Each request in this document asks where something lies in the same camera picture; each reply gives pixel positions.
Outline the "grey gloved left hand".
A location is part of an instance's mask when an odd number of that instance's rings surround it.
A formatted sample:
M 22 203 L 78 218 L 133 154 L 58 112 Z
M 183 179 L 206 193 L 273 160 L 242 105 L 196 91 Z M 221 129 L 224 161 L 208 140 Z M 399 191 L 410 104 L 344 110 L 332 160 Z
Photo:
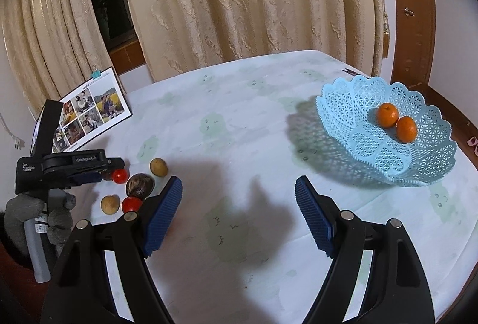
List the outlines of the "grey gloved left hand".
M 6 210 L 1 212 L 1 244 L 8 255 L 18 265 L 32 269 L 32 261 L 27 247 L 25 223 L 46 224 L 48 242 L 56 247 L 58 254 L 66 244 L 73 227 L 71 210 L 76 205 L 76 197 L 66 193 L 62 205 L 52 211 L 38 198 L 17 195 L 7 202 Z

